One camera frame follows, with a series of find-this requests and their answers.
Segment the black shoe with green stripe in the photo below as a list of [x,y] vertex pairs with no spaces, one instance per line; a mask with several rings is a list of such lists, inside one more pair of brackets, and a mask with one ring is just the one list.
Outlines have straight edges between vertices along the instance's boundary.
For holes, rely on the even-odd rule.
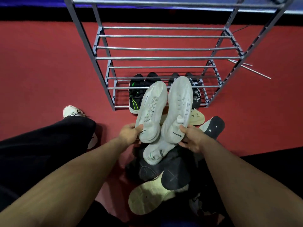
[[[143,77],[141,74],[137,74],[134,77]],[[131,79],[129,83],[130,87],[144,87],[144,79]],[[138,114],[142,98],[146,89],[129,89],[129,110],[131,113]]]

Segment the floor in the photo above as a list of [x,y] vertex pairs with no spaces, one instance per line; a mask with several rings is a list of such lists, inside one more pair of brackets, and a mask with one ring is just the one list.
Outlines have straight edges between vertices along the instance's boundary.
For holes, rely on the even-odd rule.
[[[85,23],[90,41],[94,41],[97,25]],[[242,26],[232,26],[236,30]],[[92,67],[89,57],[73,23],[70,22],[0,22],[0,140],[50,125],[62,118],[62,109],[74,105],[103,127],[101,142],[115,137],[120,128],[135,122],[136,116],[129,110],[113,112],[104,90]],[[250,26],[235,33],[246,49],[261,30]],[[107,34],[129,34],[127,31],[107,31]],[[150,34],[185,34],[179,31],[148,32]],[[195,35],[199,32],[189,31]],[[226,124],[218,141],[238,156],[270,152],[303,146],[301,83],[303,75],[303,45],[300,36],[303,28],[275,26],[248,58],[253,69],[270,76],[268,80],[241,68],[220,92],[210,108],[201,108],[206,120],[220,116]],[[133,47],[213,47],[217,39],[150,39],[117,40],[109,38],[110,46]],[[149,55],[170,55],[170,52],[146,52]],[[112,56],[131,56],[136,53],[113,51]],[[149,62],[133,62],[132,65],[150,65]],[[120,61],[117,65],[128,65]],[[184,65],[195,62],[157,62],[157,65]],[[106,62],[100,62],[105,73]],[[233,64],[216,62],[224,77]],[[147,75],[156,71],[168,75],[167,70],[119,70],[119,76]],[[179,70],[184,74],[188,70]],[[201,70],[190,70],[199,74]],[[119,105],[127,104],[127,92],[119,93]],[[123,175],[123,166],[132,159],[128,149],[119,159],[113,175],[101,189],[97,200],[107,210],[127,221],[131,218],[127,199],[131,185]]]

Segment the black pants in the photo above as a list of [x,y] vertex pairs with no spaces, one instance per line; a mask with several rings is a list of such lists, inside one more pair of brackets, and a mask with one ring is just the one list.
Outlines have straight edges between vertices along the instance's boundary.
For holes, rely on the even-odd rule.
[[[83,154],[96,123],[80,116],[68,116],[43,127],[0,142],[0,211],[13,203],[48,174]],[[78,226],[104,221],[126,226],[94,201]]]

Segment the black sneaker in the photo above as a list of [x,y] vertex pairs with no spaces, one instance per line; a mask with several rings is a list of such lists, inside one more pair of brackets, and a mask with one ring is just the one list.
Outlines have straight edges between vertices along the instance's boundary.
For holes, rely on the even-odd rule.
[[155,72],[150,72],[147,76],[148,77],[152,77],[152,76],[155,77],[155,78],[151,78],[151,79],[146,79],[145,80],[145,86],[147,86],[147,87],[151,86],[156,81],[161,81],[160,78],[157,78],[159,76]]
[[174,73],[172,74],[172,78],[169,78],[169,86],[171,86],[172,83],[173,83],[178,77],[179,77],[179,73],[174,72]]
[[[137,74],[134,77],[143,77],[141,74]],[[131,79],[129,82],[130,87],[144,87],[144,79]],[[146,89],[129,89],[129,110],[133,114],[138,114],[142,98]]]
[[[186,73],[185,76],[194,76],[190,72]],[[189,81],[192,86],[198,86],[197,78],[189,78]],[[201,105],[201,92],[199,88],[193,88],[193,100],[192,100],[192,108],[197,109]]]

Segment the red floor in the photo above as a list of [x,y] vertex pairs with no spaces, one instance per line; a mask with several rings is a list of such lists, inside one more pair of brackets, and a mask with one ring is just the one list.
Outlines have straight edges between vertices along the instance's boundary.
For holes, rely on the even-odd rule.
[[[84,24],[91,41],[95,38],[97,25]],[[73,23],[62,22],[0,22],[0,140],[50,125],[62,118],[62,109],[74,105],[97,123],[104,132],[102,143],[115,137],[120,128],[135,122],[129,110],[113,112],[107,102],[98,77],[83,47]],[[250,26],[235,33],[235,37],[246,49],[259,33],[261,26]],[[107,34],[142,34],[141,31],[107,31]],[[149,31],[149,34],[191,34],[198,31]],[[300,36],[303,28],[276,26],[264,38],[247,63],[253,69],[270,76],[265,79],[241,68],[220,92],[210,108],[200,111],[208,120],[220,116],[226,124],[218,140],[233,153],[244,156],[303,146],[301,83],[303,81],[303,45]],[[117,40],[109,38],[110,46],[133,47],[213,47],[217,39],[138,39]],[[188,56],[203,56],[192,52]],[[235,53],[217,53],[217,55]],[[113,51],[112,56],[136,56],[137,53]],[[143,56],[175,55],[170,52],[145,52]],[[130,65],[130,61],[115,62],[115,65]],[[131,65],[204,65],[205,61],[158,61],[132,62]],[[105,73],[106,62],[100,62]],[[232,63],[216,62],[222,76],[231,70]],[[161,75],[167,70],[118,70],[119,76],[146,75],[156,71]],[[179,70],[184,74],[189,70]],[[199,74],[201,70],[190,70]],[[119,93],[119,105],[127,103],[127,92]],[[119,159],[123,166],[132,159],[131,150]],[[130,218],[127,209],[129,182],[123,170],[116,168],[120,179],[109,177],[97,199],[123,221]]]

